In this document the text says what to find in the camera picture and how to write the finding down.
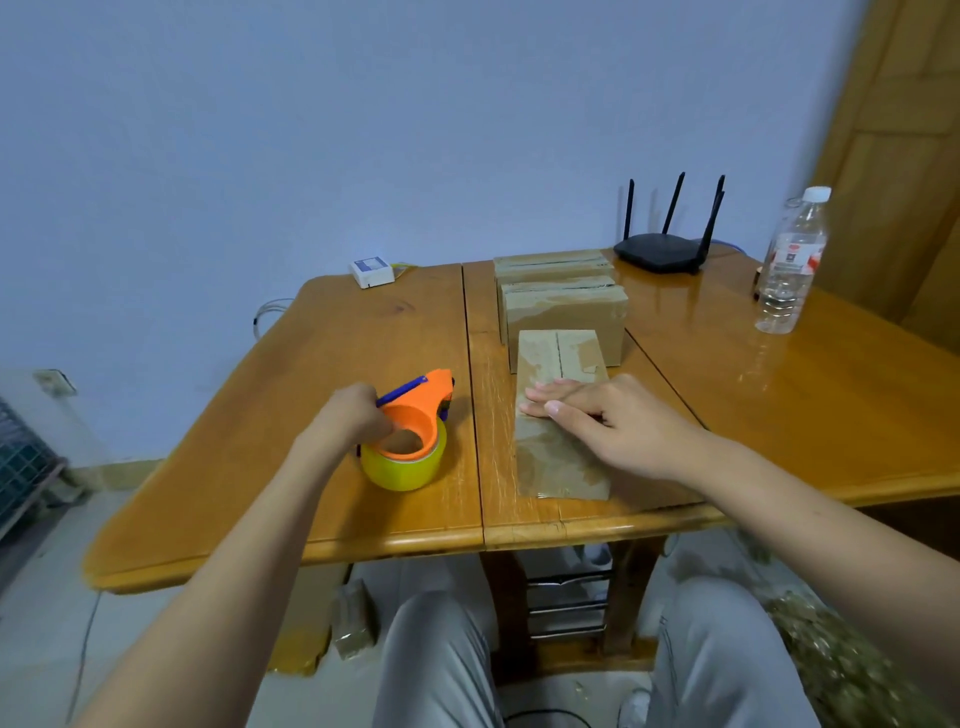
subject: white cable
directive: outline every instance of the white cable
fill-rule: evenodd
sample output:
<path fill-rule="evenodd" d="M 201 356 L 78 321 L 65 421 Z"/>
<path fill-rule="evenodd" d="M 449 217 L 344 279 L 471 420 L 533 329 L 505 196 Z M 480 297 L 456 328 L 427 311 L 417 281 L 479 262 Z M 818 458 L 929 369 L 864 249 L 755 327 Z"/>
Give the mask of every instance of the white cable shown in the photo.
<path fill-rule="evenodd" d="M 293 299 L 273 299 L 267 301 L 259 308 L 256 309 L 256 313 L 253 314 L 253 338 L 257 341 L 260 340 L 260 317 L 265 313 L 282 313 L 287 310 L 287 304 L 282 303 L 284 301 L 292 301 Z"/>

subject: gray pants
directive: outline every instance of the gray pants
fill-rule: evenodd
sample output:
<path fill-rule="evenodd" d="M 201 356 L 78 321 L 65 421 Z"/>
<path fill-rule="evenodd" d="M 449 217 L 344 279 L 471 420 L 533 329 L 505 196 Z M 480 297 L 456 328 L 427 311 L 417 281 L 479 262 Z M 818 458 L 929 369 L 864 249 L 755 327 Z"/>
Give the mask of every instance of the gray pants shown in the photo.
<path fill-rule="evenodd" d="M 660 620 L 647 725 L 817 726 L 780 634 L 731 581 L 684 582 Z M 503 726 L 490 651 L 451 595 L 406 602 L 387 636 L 373 728 Z"/>

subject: hand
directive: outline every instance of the hand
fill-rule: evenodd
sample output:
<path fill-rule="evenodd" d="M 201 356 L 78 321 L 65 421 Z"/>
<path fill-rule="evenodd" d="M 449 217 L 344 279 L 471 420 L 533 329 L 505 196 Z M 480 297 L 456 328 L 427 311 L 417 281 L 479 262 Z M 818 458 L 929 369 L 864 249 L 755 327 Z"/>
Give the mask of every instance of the hand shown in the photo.
<path fill-rule="evenodd" d="M 356 383 L 338 389 L 301 434 L 301 438 L 332 440 L 343 448 L 382 440 L 394 423 L 376 406 L 376 390 Z"/>
<path fill-rule="evenodd" d="M 596 384 L 555 379 L 525 394 L 521 412 L 551 418 L 605 463 L 637 475 L 689 481 L 710 437 L 630 375 Z"/>

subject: bottle cap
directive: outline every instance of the bottle cap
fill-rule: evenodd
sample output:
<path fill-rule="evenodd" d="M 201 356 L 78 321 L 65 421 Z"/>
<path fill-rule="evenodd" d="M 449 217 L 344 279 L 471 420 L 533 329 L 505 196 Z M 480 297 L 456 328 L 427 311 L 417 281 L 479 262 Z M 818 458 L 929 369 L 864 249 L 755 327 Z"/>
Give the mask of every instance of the bottle cap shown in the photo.
<path fill-rule="evenodd" d="M 829 199 L 829 187 L 808 187 L 804 190 L 805 203 L 825 203 Z"/>

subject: router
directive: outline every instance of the router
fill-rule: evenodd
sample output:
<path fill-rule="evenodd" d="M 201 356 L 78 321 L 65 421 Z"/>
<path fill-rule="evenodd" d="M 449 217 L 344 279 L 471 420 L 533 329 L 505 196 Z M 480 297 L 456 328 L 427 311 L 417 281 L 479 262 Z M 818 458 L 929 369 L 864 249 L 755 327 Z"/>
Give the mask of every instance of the router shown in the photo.
<path fill-rule="evenodd" d="M 634 210 L 634 181 L 630 180 L 630 190 L 627 193 L 627 219 L 623 225 L 623 240 L 613 246 L 617 255 L 628 263 L 651 273 L 689 273 L 695 274 L 707 260 L 710 250 L 710 239 L 713 237 L 713 224 L 723 201 L 723 183 L 726 175 L 720 175 L 717 191 L 713 195 L 713 210 L 707 220 L 704 236 L 699 240 L 687 240 L 679 235 L 669 234 L 670 221 L 673 219 L 673 210 L 680 197 L 680 188 L 684 185 L 686 172 L 681 172 L 677 178 L 677 186 L 673 190 L 673 199 L 663 221 L 661 232 L 645 232 L 640 235 L 630 235 L 630 218 Z"/>

